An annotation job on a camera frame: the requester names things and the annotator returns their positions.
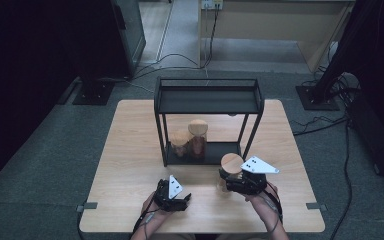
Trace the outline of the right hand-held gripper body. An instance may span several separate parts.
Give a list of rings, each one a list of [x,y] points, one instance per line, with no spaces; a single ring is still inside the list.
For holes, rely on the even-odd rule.
[[[267,174],[278,174],[279,169],[257,156],[252,156],[239,166],[238,173],[224,171],[228,191],[246,195],[258,195],[267,187]]]

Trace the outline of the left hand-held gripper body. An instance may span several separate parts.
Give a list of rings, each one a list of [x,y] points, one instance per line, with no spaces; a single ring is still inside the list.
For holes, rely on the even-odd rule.
[[[169,176],[169,195],[159,196],[157,189],[154,194],[154,202],[158,205],[161,210],[167,212],[185,211],[188,207],[188,202],[183,203],[177,200],[177,195],[183,191],[182,185],[173,176]]]

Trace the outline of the glass jar pale contents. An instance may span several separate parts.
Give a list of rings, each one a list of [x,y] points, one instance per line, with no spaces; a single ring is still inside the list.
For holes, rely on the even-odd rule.
[[[225,171],[227,171],[229,173],[228,177],[238,178],[242,172],[242,164],[243,159],[241,156],[235,153],[227,153],[222,157],[220,161],[220,169],[224,169]],[[222,180],[219,177],[217,187],[220,191],[227,192],[226,180]]]

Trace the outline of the short glass jar round nuts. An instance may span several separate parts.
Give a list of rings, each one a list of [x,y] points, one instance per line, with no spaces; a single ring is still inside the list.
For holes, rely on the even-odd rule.
[[[189,133],[179,130],[171,134],[171,146],[177,157],[184,157],[188,153]]]

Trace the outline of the tall glass jar red berries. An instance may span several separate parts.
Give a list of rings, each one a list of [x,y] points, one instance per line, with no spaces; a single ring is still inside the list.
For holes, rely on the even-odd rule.
[[[206,152],[208,124],[201,119],[194,119],[188,125],[190,133],[189,152],[193,158],[203,159]]]

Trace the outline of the black metal shelf rack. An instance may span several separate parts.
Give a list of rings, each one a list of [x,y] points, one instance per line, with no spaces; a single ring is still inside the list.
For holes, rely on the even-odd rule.
[[[217,165],[223,155],[236,153],[245,158],[251,148],[265,107],[265,98],[256,79],[159,78],[154,94],[154,115],[163,164]],[[198,158],[175,154],[169,138],[169,115],[227,115],[243,117],[238,138],[209,141]]]

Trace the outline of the person's right hand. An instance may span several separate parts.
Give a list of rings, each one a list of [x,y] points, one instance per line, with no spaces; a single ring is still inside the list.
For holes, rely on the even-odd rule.
[[[254,210],[260,206],[267,206],[273,209],[278,214],[279,202],[278,189],[275,185],[268,182],[265,190],[258,195],[245,195],[245,201],[250,202]]]

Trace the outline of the grey table edge clip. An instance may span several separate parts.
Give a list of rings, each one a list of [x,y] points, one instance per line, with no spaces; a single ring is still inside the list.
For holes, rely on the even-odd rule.
[[[319,204],[318,202],[309,202],[306,203],[306,207],[308,210],[320,210],[327,211],[327,206],[325,204]]]
[[[98,205],[97,202],[85,202],[83,204],[78,205],[76,207],[76,211],[78,213],[82,213],[84,210],[87,210],[87,209],[96,209],[97,205]]]

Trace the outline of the black stand square base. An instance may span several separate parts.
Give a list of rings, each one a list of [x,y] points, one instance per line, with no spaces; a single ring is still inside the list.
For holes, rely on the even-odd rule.
[[[113,88],[113,82],[82,80],[73,104],[105,106],[108,103]]]

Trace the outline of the black equipment box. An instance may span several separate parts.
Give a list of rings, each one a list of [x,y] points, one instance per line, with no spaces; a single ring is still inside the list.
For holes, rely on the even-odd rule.
[[[377,175],[384,176],[384,127],[363,95],[358,95],[347,108],[352,124],[369,152]]]

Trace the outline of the white power strip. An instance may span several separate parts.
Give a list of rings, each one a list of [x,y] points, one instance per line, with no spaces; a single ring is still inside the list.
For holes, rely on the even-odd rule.
[[[223,8],[223,0],[201,0],[202,10],[221,10]]]

